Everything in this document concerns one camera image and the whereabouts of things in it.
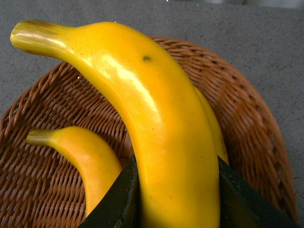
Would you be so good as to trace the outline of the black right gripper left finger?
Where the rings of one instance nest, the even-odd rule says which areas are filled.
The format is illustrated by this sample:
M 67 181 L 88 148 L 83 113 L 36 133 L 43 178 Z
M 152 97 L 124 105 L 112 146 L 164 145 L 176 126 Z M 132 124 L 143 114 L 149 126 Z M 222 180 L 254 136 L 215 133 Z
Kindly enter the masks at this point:
M 109 191 L 80 228 L 136 228 L 139 212 L 139 177 L 132 156 Z

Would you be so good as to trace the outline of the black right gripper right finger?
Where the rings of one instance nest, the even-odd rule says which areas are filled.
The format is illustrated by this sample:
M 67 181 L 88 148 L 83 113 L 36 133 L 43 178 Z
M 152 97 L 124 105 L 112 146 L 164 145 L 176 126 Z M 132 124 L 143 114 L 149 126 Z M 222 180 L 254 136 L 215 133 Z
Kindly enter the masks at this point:
M 218 158 L 222 228 L 298 228 Z

